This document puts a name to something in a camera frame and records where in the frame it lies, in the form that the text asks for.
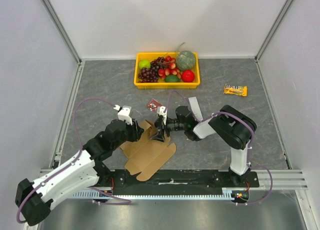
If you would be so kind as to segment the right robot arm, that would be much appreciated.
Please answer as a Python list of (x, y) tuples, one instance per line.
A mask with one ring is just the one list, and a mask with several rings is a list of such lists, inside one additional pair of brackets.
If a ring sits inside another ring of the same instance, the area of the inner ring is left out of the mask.
[(158, 118), (154, 122), (157, 132), (151, 140), (164, 142), (171, 132), (183, 131), (191, 141), (200, 141), (217, 134), (230, 147), (231, 163), (228, 169), (229, 181), (235, 187), (242, 186), (250, 173), (248, 150), (250, 150), (256, 123), (230, 105), (224, 105), (209, 118), (197, 121), (187, 106), (175, 110), (176, 118), (167, 117), (165, 107), (157, 108)]

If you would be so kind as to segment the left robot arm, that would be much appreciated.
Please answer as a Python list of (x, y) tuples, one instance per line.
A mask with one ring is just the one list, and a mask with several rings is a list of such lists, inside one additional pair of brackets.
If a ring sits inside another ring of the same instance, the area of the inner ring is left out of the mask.
[(47, 175), (33, 181), (27, 178), (17, 185), (15, 204), (16, 220), (20, 224), (35, 226), (50, 212), (76, 192), (110, 181), (110, 170), (103, 163), (125, 142), (137, 142), (144, 129), (136, 119), (131, 124), (115, 119), (104, 131), (87, 141), (68, 161)]

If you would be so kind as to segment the brown cardboard box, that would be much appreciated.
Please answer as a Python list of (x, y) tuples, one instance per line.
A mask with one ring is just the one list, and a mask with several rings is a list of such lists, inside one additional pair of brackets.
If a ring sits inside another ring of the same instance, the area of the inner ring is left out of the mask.
[(147, 120), (139, 123), (144, 129), (138, 141), (126, 141), (120, 146), (127, 157), (125, 169), (140, 182), (149, 180), (176, 153), (177, 146), (166, 137), (164, 142), (152, 140), (157, 129)]

